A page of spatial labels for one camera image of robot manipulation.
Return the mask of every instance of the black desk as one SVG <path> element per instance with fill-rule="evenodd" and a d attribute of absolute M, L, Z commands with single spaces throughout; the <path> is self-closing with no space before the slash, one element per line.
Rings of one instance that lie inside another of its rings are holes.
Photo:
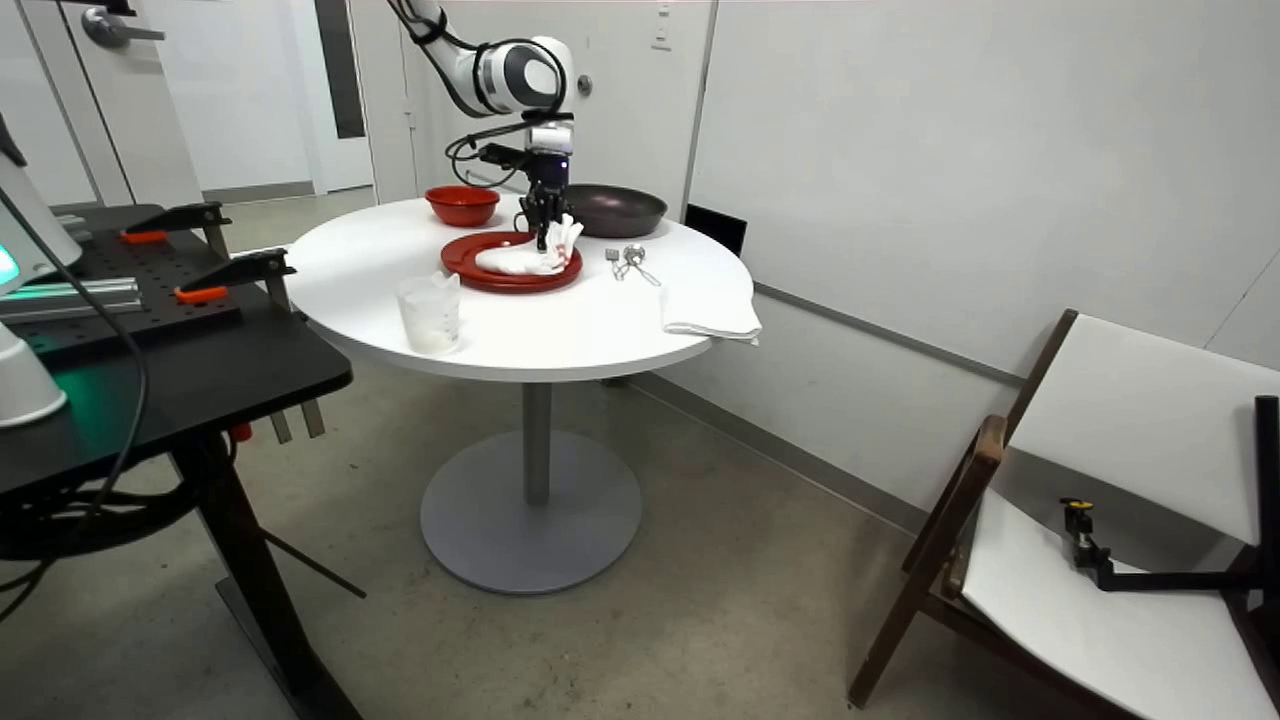
<path fill-rule="evenodd" d="M 224 447 L 224 427 L 342 387 L 350 368 L 300 316 L 272 311 L 264 292 L 240 287 L 237 305 L 233 321 L 143 341 L 153 405 L 131 459 L 169 452 L 181 468 L 295 712 L 358 717 L 310 654 Z M 102 478 L 129 433 L 135 366 L 120 344 L 62 358 L 50 375 L 70 401 L 40 424 L 0 433 L 0 504 Z"/>

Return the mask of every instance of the metal stand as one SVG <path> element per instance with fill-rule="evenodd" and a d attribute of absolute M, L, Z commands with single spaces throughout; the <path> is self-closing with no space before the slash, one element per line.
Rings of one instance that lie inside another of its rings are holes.
<path fill-rule="evenodd" d="M 264 648 L 264 660 L 295 717 L 354 720 L 354 704 L 306 643 L 224 442 L 215 433 L 189 436 L 171 445 L 171 463 L 192 489 L 202 529 L 237 581 L 237 593 L 224 589 L 224 595 L 240 609 L 240 622 L 248 622 L 248 635 Z"/>
<path fill-rule="evenodd" d="M 558 593 L 623 557 L 638 486 L 603 445 L 553 433 L 553 384 L 529 384 L 522 433 L 451 457 L 423 491 L 418 529 L 433 557 L 476 589 Z"/>

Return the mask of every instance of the green light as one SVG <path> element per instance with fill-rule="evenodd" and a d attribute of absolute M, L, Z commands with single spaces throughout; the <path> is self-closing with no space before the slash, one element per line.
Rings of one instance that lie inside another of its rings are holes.
<path fill-rule="evenodd" d="M 20 276 L 14 259 L 6 255 L 6 248 L 0 248 L 0 292 L 6 292 L 20 282 L 24 276 Z"/>

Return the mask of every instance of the table top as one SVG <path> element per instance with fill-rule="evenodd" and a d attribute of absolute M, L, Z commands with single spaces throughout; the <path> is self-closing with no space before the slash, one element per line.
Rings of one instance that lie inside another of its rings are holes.
<path fill-rule="evenodd" d="M 729 248 L 661 220 L 643 239 L 584 238 L 577 246 L 584 267 L 566 287 L 531 297 L 461 287 L 461 349 L 406 349 L 396 292 L 441 267 L 449 239 L 511 227 L 515 208 L 515 195 L 505 195 L 486 227 L 449 227 L 423 199 L 347 213 L 286 248 L 295 267 L 286 292 L 337 344 L 398 368 L 461 380 L 566 384 L 668 368 L 709 349 L 709 336 L 665 334 L 661 287 L 638 272 L 615 282 L 603 248 L 643 246 L 643 267 L 656 282 L 694 255 L 714 267 L 704 292 L 714 292 L 718 282 L 746 282 L 746 267 Z"/>
<path fill-rule="evenodd" d="M 149 412 L 131 459 L 154 457 L 181 436 L 248 424 L 350 380 L 350 366 L 305 316 L 272 311 L 257 287 L 237 287 L 237 305 L 240 316 L 138 341 Z M 102 478 L 120 452 L 138 380 L 123 344 L 62 358 L 50 366 L 50 380 L 66 394 L 66 409 L 0 433 L 2 502 L 34 486 Z"/>

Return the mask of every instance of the black pan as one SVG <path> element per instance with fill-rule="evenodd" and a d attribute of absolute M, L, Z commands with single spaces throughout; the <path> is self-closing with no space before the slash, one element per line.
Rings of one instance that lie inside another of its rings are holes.
<path fill-rule="evenodd" d="M 558 208 L 584 224 L 584 238 L 634 239 L 665 220 L 668 205 L 611 184 L 566 184 Z"/>

